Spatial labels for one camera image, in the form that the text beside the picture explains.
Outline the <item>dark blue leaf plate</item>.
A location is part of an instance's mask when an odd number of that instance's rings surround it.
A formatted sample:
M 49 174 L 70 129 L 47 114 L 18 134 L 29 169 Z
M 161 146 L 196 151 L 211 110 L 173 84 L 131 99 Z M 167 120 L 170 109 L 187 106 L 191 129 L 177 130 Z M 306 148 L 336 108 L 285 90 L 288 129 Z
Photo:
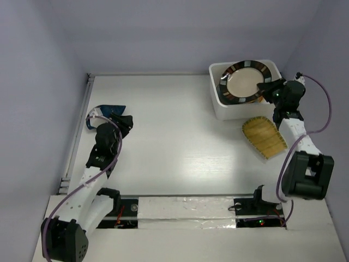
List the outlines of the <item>dark blue leaf plate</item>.
M 125 105 L 98 105 L 96 107 L 100 108 L 100 110 L 103 113 L 103 117 L 105 117 L 105 118 L 110 118 L 112 113 L 114 113 L 116 115 L 122 115 L 126 109 Z M 105 123 L 105 120 L 103 120 L 103 119 L 88 117 L 88 114 L 86 117 L 87 129 L 93 130 L 93 129 L 96 129 L 99 125 Z

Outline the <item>black rimmed beige plate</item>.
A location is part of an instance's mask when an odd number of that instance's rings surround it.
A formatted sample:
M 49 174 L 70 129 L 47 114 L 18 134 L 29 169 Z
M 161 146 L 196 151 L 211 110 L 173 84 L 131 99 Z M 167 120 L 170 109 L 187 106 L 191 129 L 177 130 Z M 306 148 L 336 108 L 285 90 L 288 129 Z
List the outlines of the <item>black rimmed beige plate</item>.
M 224 105 L 260 103 L 263 97 L 258 93 L 257 84 L 271 80 L 271 71 L 262 62 L 245 60 L 234 63 L 226 68 L 219 79 L 219 99 Z

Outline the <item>grey blue round plate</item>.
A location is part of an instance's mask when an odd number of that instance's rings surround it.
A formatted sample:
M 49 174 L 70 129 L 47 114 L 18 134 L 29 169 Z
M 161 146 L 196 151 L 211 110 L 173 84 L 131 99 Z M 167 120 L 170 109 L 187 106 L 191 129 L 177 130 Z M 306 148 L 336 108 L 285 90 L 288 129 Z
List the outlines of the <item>grey blue round plate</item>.
M 217 92 L 217 94 L 218 94 L 218 97 L 220 98 L 220 97 L 221 97 L 220 85 L 217 85 L 217 86 L 216 86 L 216 92 Z

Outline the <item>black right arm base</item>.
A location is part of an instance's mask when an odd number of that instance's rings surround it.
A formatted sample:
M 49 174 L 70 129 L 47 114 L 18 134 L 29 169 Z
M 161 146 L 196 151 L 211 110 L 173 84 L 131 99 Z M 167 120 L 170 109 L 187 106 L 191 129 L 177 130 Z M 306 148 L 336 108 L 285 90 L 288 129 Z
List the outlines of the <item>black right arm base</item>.
M 234 198 L 228 208 L 236 215 L 237 228 L 267 228 L 285 227 L 285 217 L 282 206 L 278 203 L 262 199 L 263 185 L 258 186 L 252 196 Z

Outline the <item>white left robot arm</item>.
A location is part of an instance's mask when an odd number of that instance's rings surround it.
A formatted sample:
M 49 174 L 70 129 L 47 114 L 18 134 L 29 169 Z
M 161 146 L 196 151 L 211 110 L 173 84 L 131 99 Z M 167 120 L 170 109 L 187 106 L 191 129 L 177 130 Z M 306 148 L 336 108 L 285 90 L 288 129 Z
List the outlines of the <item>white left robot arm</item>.
M 121 194 L 107 188 L 121 153 L 123 138 L 133 128 L 131 115 L 97 116 L 95 134 L 83 175 L 75 189 L 51 211 L 41 225 L 42 254 L 46 261 L 83 261 L 89 235 L 107 215 L 124 210 Z

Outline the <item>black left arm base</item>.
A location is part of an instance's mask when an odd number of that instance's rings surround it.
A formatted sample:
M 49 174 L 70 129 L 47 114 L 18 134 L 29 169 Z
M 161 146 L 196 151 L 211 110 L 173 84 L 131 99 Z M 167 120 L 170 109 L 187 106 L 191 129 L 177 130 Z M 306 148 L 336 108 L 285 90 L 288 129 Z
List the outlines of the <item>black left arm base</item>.
M 113 208 L 99 223 L 97 229 L 137 229 L 139 199 L 123 197 L 116 189 L 102 188 L 98 196 L 113 199 Z

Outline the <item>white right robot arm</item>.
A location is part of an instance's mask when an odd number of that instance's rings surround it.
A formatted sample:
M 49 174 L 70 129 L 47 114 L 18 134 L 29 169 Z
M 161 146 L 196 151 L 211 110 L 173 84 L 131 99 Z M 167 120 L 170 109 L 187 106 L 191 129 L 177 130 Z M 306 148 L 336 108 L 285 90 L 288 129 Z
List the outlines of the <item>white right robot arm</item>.
M 310 135 L 325 130 L 305 129 L 298 107 L 305 95 L 306 75 L 294 80 L 283 78 L 257 84 L 263 98 L 274 104 L 273 122 L 289 147 L 276 182 L 276 197 L 285 203 L 290 198 L 322 200 L 327 193 L 334 159 L 315 146 Z

